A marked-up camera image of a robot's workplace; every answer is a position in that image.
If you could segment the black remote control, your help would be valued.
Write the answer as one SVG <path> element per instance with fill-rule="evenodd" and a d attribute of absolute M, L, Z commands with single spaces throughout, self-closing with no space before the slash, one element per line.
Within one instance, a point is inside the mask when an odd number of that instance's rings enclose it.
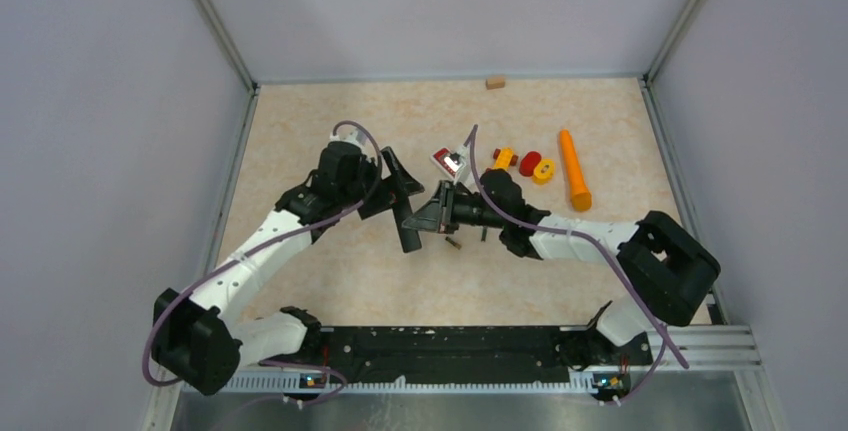
<path fill-rule="evenodd" d="M 416 230 L 404 226 L 405 220 L 413 214 L 409 198 L 396 195 L 391 210 L 402 251 L 404 253 L 412 253 L 420 250 L 422 248 L 422 241 L 419 233 Z"/>

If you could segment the white remote control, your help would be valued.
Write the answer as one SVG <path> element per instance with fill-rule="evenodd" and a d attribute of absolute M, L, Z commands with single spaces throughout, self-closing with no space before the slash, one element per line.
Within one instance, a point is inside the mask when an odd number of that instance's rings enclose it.
<path fill-rule="evenodd" d="M 452 150 L 450 148 L 443 147 L 435 151 L 430 157 L 436 167 L 439 168 L 452 182 L 458 168 L 458 163 L 455 161 L 455 152 L 458 150 L 459 148 L 457 150 Z"/>

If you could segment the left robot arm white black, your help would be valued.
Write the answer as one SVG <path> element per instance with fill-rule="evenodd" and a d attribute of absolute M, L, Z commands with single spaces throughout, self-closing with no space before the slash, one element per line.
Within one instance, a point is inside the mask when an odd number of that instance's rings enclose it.
<path fill-rule="evenodd" d="M 315 244 L 343 217 L 389 211 L 397 224 L 412 213 L 423 185 L 389 147 L 374 158 L 360 145 L 332 141 L 307 179 L 284 192 L 257 230 L 215 271 L 183 292 L 163 291 L 154 304 L 145 344 L 148 361 L 204 395 L 220 391 L 237 371 L 287 355 L 308 364 L 319 355 L 320 324 L 307 312 L 284 307 L 243 322 L 240 316 L 270 279 Z"/>

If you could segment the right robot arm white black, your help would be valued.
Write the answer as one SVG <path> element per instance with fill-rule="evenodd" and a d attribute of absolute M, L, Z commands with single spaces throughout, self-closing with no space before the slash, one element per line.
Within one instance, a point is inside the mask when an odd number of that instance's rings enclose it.
<path fill-rule="evenodd" d="M 626 294 L 600 311 L 586 336 L 589 355 L 600 363 L 614 362 L 642 332 L 690 325 L 721 272 L 717 259 L 665 212 L 651 210 L 635 222 L 566 218 L 528 204 L 502 170 L 484 172 L 475 191 L 440 182 L 402 225 L 443 235 L 463 225 L 494 228 L 521 258 L 610 265 Z"/>

